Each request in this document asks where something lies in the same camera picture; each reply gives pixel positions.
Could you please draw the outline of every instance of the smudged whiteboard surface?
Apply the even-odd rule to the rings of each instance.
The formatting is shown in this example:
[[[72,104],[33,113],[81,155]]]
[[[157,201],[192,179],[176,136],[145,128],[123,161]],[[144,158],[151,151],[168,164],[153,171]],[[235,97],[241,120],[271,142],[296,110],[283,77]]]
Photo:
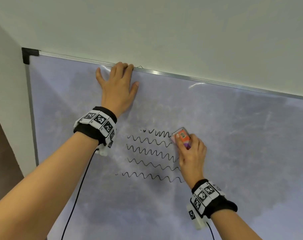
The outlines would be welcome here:
[[[100,105],[101,88],[98,65],[30,58],[41,163],[72,135],[77,118]],[[110,67],[100,68],[107,79]],[[133,72],[134,81],[134,103],[117,122],[110,155],[94,156],[66,239],[210,239],[186,212],[191,192],[168,138],[185,126],[208,147],[205,176],[262,238],[303,240],[303,100],[143,72]],[[77,190],[48,240],[61,237]]]

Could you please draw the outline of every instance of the white wall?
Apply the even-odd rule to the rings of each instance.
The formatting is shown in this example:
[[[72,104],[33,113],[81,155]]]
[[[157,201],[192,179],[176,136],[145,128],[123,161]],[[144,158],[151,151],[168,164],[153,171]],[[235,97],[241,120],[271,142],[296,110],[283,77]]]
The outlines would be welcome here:
[[[0,27],[0,124],[24,176],[35,167],[21,47]]]
[[[23,47],[303,95],[303,0],[0,0]]]

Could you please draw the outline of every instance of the person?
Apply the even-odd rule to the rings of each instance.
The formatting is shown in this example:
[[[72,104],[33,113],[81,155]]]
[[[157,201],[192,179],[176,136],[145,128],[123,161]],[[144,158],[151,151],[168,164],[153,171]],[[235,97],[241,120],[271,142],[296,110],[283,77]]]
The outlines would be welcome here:
[[[101,106],[118,118],[132,104],[138,82],[130,87],[134,66],[117,63],[104,80],[97,68],[96,78],[102,88]],[[181,174],[192,189],[204,179],[206,146],[194,134],[187,150],[176,139]],[[44,240],[73,193],[98,140],[75,132],[51,156],[18,183],[0,200],[0,240]],[[261,239],[232,210],[219,210],[210,218],[223,240]]]

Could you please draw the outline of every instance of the wavy line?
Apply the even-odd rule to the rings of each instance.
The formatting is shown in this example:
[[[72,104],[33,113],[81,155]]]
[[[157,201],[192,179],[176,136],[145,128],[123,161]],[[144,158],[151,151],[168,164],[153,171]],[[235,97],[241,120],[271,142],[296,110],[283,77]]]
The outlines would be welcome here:
[[[162,168],[162,166],[160,165],[160,164],[158,164],[157,166],[155,166],[152,162],[150,162],[150,163],[148,163],[147,165],[144,163],[144,161],[143,160],[140,160],[139,162],[137,162],[136,161],[136,159],[134,158],[133,160],[129,160],[128,158],[127,158],[127,160],[131,163],[132,161],[135,161],[135,163],[136,164],[140,164],[141,162],[147,167],[149,164],[151,164],[154,168],[157,168],[158,166],[160,166],[160,168],[162,169],[162,170],[165,170],[166,168],[169,168],[171,171],[174,171],[175,169],[178,169],[179,171],[180,171],[180,169],[178,168],[178,167],[175,167],[174,169],[171,169],[171,167],[170,166],[166,166],[165,168]]]
[[[133,147],[132,145],[131,145],[130,147],[128,147],[128,144],[126,144],[126,146],[127,146],[127,149],[128,149],[128,150],[130,150],[131,148],[133,148],[133,152],[136,152],[137,149],[138,149],[139,154],[142,154],[143,151],[145,151],[145,153],[144,153],[145,155],[147,155],[149,152],[150,152],[151,155],[154,155],[154,153],[156,153],[156,156],[159,156],[159,155],[161,154],[161,158],[162,158],[162,159],[164,159],[166,156],[168,156],[168,160],[169,160],[169,161],[172,160],[172,159],[173,159],[173,163],[177,161],[177,159],[174,161],[174,156],[171,156],[171,157],[170,157],[169,153],[166,153],[166,155],[163,156],[163,152],[159,152],[159,153],[158,153],[157,150],[152,151],[151,149],[149,149],[149,150],[146,152],[146,149],[145,149],[145,148],[142,149],[142,150],[140,151],[140,147],[137,147],[137,148],[134,150],[134,147]]]
[[[165,178],[168,178],[169,182],[171,182],[171,183],[172,183],[175,179],[179,179],[179,181],[180,181],[181,183],[184,182],[184,181],[181,181],[180,177],[176,177],[176,178],[174,178],[172,181],[170,181],[170,178],[169,178],[168,176],[166,176],[166,177],[164,177],[163,179],[161,179],[161,177],[160,177],[159,175],[156,175],[155,177],[153,177],[151,174],[148,174],[148,175],[145,177],[145,175],[144,175],[142,172],[141,172],[140,174],[138,174],[138,175],[137,175],[136,172],[133,172],[131,175],[129,175],[128,172],[122,173],[123,176],[125,176],[126,174],[127,174],[127,176],[128,176],[129,178],[130,178],[131,176],[133,176],[133,174],[135,174],[136,177],[139,177],[139,176],[142,174],[142,176],[143,176],[144,179],[148,178],[148,176],[150,175],[150,177],[151,177],[153,180],[154,180],[155,178],[158,177],[160,181],[163,181]]]
[[[145,139],[142,141],[142,139],[140,138],[140,136],[137,137],[137,138],[135,139],[133,135],[127,137],[127,139],[129,139],[130,137],[133,137],[133,140],[134,140],[134,141],[137,141],[138,138],[139,138],[139,140],[140,140],[141,143],[143,143],[144,141],[146,141],[146,139],[147,139],[147,141],[148,141],[148,144],[152,144],[154,141],[156,141],[156,144],[157,144],[158,146],[159,146],[162,142],[165,144],[166,147],[169,147],[170,144],[173,144],[172,142],[170,142],[168,145],[166,145],[166,142],[165,142],[164,140],[162,140],[162,141],[158,144],[156,139],[154,139],[154,140],[152,140],[151,142],[149,142],[149,139],[148,139],[148,138],[145,138]]]
[[[148,130],[148,133],[153,133],[155,131],[155,136],[159,136],[159,137],[161,137],[161,136],[163,136],[164,138],[167,136],[167,137],[170,137],[170,133],[167,131],[167,132],[165,132],[164,130],[163,131],[157,131],[157,130],[155,130],[155,129],[153,129],[152,131],[150,131],[150,130]]]

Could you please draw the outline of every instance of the eraser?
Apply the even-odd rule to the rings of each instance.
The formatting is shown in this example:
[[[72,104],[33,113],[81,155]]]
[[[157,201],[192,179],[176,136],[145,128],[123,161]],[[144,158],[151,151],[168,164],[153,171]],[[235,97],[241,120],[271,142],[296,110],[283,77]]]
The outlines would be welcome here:
[[[190,138],[190,136],[189,136],[187,130],[186,130],[184,127],[182,127],[182,128],[180,128],[179,130],[177,130],[177,131],[175,131],[174,133],[172,133],[172,135],[170,136],[170,138],[171,138],[171,140],[172,140],[174,143],[176,143],[176,141],[175,141],[175,136],[176,136],[177,134],[179,135],[180,139],[182,140],[184,146],[187,148],[187,150],[189,150],[190,147],[191,147],[191,138]]]

